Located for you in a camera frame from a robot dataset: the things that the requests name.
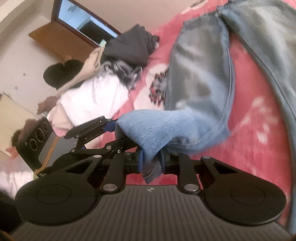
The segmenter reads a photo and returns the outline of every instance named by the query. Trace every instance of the red blanket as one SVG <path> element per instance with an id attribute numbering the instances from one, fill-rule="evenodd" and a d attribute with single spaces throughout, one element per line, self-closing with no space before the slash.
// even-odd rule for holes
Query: red blanket
<path id="1" fill-rule="evenodd" d="M 114 118 L 133 109 L 154 108 L 153 104 L 147 103 L 150 102 L 149 85 L 154 73 L 157 70 L 164 70 L 168 65 L 171 48 L 179 35 L 183 21 L 213 11 L 217 5 L 223 5 L 225 2 L 200 1 L 200 4 L 186 9 L 153 32 L 160 36 L 160 46 L 150 56 L 140 82 L 130 93 L 129 101 Z M 202 155 L 212 156 L 278 185 L 287 197 L 287 206 L 280 221 L 284 225 L 289 211 L 292 185 L 292 165 L 285 125 L 269 84 L 234 34 L 230 39 L 230 54 L 236 76 L 235 98 L 229 119 L 231 135 L 220 145 L 192 158 L 199 159 Z M 99 147 L 103 147 L 111 140 L 114 140 L 114 134 L 105 133 Z M 145 185 L 142 176 L 136 174 L 129 175 L 126 183 Z M 151 185 L 166 184 L 176 184 L 176 176 L 162 175 L 151 183 Z"/>

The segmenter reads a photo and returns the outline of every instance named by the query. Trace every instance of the beige clothing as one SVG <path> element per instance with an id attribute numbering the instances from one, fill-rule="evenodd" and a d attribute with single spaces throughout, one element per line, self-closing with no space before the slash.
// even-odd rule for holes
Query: beige clothing
<path id="1" fill-rule="evenodd" d="M 63 93 L 65 93 L 74 85 L 94 76 L 101 68 L 101 58 L 104 49 L 105 47 L 98 47 L 92 51 L 88 59 L 85 60 L 80 72 L 71 81 L 59 88 L 55 96 L 60 98 Z"/>

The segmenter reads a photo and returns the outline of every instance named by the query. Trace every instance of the pile of clothes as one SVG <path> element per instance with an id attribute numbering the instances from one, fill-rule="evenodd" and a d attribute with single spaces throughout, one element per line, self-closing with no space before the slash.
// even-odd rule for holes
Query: pile of clothes
<path id="1" fill-rule="evenodd" d="M 106 47 L 95 49 L 84 64 L 69 60 L 50 66 L 44 79 L 57 88 L 55 107 L 40 104 L 38 113 L 52 110 L 49 119 L 62 129 L 102 115 L 112 118 L 127 101 L 158 41 L 137 24 Z"/>

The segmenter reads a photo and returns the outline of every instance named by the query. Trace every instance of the blue jeans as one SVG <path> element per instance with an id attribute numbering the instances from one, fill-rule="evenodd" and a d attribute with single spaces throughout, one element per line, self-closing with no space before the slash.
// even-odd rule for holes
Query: blue jeans
<path id="1" fill-rule="evenodd" d="M 227 26 L 217 12 L 184 23 L 172 50 L 167 88 L 167 111 L 135 110 L 117 121 L 116 136 L 127 135 L 143 149 L 144 170 L 164 146 L 193 154 L 229 136 L 234 70 Z M 143 172 L 149 181 L 158 174 Z"/>
<path id="2" fill-rule="evenodd" d="M 150 161 L 164 146 L 198 152 L 228 136 L 234 74 L 228 30 L 266 75 L 288 131 L 293 194 L 288 230 L 296 233 L 296 11 L 277 0 L 243 0 L 184 23 L 171 56 L 166 110 L 138 110 L 118 120 L 123 133 Z"/>

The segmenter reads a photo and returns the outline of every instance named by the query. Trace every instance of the speaker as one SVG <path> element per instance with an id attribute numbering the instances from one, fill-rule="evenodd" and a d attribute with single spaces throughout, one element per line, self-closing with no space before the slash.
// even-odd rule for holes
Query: speaker
<path id="1" fill-rule="evenodd" d="M 42 166 L 39 154 L 52 132 L 53 129 L 48 120 L 42 118 L 34 125 L 32 131 L 27 133 L 16 145 L 18 153 L 33 171 Z"/>

